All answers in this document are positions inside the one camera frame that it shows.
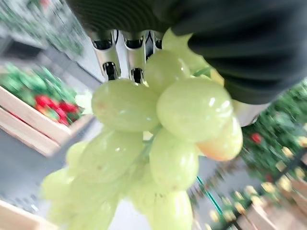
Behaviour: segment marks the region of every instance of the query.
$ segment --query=blurred background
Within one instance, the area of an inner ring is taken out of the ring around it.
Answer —
[[[146,42],[146,49],[152,47],[150,39]],[[116,49],[121,75],[128,77],[121,33]],[[39,186],[65,165],[73,143],[99,133],[101,124],[86,111],[105,78],[92,42],[63,0],[0,0],[0,77],[0,199],[44,217],[48,203],[41,200]],[[46,109],[50,101],[63,102],[62,107]],[[300,160],[306,146],[299,141],[306,138],[306,102],[305,81],[243,130],[239,157],[226,163],[201,157],[199,177],[189,191],[201,229],[205,224],[235,229],[235,219],[216,224],[210,211],[229,209],[225,197],[233,200],[247,185],[259,189],[298,167],[306,172]],[[149,230],[145,217],[126,201],[110,227],[123,228]]]

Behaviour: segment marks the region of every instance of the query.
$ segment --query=black rubber pad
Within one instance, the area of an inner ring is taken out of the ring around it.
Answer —
[[[153,14],[150,0],[67,0],[85,29],[95,32],[118,29],[127,32],[156,30],[169,25]]]

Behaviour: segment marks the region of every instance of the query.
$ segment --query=grape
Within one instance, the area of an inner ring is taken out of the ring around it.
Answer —
[[[128,176],[118,178],[111,183],[93,184],[76,178],[71,183],[69,201],[76,212],[89,212],[105,201],[118,197],[128,185]]]
[[[137,174],[142,176],[134,181],[128,191],[128,197],[139,212],[149,215],[157,196],[162,196],[165,191],[155,183],[149,164],[141,166]]]
[[[158,96],[144,85],[128,79],[104,83],[93,94],[92,108],[97,119],[111,128],[143,132],[156,127]]]
[[[42,183],[42,194],[47,200],[66,199],[73,177],[68,175],[67,168],[48,175]]]
[[[199,161],[194,143],[178,139],[163,128],[154,138],[149,156],[153,178],[162,188],[187,190],[195,181]]]
[[[67,230],[107,230],[116,211],[118,201],[111,199],[91,212],[76,215]]]
[[[158,197],[147,218],[152,230],[190,230],[193,214],[188,194],[180,191]]]
[[[216,161],[233,159],[241,151],[242,145],[242,130],[235,117],[225,124],[218,137],[197,143],[205,156]]]
[[[208,66],[207,62],[201,55],[195,54],[188,47],[188,40],[192,34],[184,36],[176,36],[171,29],[168,29],[162,39],[162,49],[174,52],[188,66],[191,73],[194,74],[198,70]]]
[[[56,225],[62,225],[70,221],[74,214],[69,203],[53,202],[48,212],[47,219]]]
[[[190,72],[182,59],[170,51],[158,51],[147,60],[144,78],[149,87],[161,94],[180,79],[189,78]]]
[[[143,133],[103,130],[85,148],[79,175],[93,183],[107,183],[122,176],[143,149]]]
[[[66,155],[66,163],[69,165],[69,173],[73,172],[77,167],[80,160],[80,157],[88,145],[88,141],[80,141],[72,145]]]
[[[224,78],[216,71],[216,69],[210,70],[210,76],[213,81],[224,86]]]
[[[174,83],[163,92],[157,104],[161,124],[176,137],[191,142],[217,136],[232,113],[227,91],[204,78]]]

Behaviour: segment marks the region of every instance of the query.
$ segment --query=red fruit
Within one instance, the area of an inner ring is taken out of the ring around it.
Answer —
[[[64,117],[59,119],[59,123],[64,124],[66,126],[69,126],[69,123],[68,123],[67,119],[64,118]]]
[[[78,106],[71,104],[69,102],[60,102],[59,107],[64,110],[65,112],[68,113],[74,113],[79,110]]]
[[[59,107],[59,103],[57,101],[53,101],[52,99],[50,99],[50,103],[48,104],[48,106],[51,109],[57,109]]]
[[[273,178],[269,174],[265,176],[265,179],[266,179],[267,182],[273,182]]]
[[[261,143],[262,137],[261,137],[261,135],[260,135],[259,133],[253,133],[253,134],[251,135],[251,139],[252,139],[255,143],[260,144],[260,143]]]
[[[40,105],[43,108],[53,103],[52,100],[46,95],[35,96],[35,101],[37,105]]]
[[[47,111],[47,110],[46,110],[43,106],[37,104],[34,108],[35,108],[37,111],[41,112],[43,115],[46,115],[46,111]]]
[[[61,108],[58,107],[58,108],[54,109],[54,111],[57,112],[57,114],[59,115],[60,119],[62,119],[62,118],[66,119],[67,115],[66,115],[66,113]]]

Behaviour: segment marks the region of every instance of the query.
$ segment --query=grape stem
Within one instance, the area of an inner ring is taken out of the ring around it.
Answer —
[[[152,148],[154,138],[157,135],[157,133],[159,133],[160,129],[162,129],[161,125],[159,125],[157,128],[155,128],[156,132],[155,132],[155,134],[153,134],[153,136],[149,140],[143,141],[143,143],[145,144],[145,148],[143,149],[143,151],[140,154],[141,157],[149,158],[149,152],[150,152],[150,149]]]

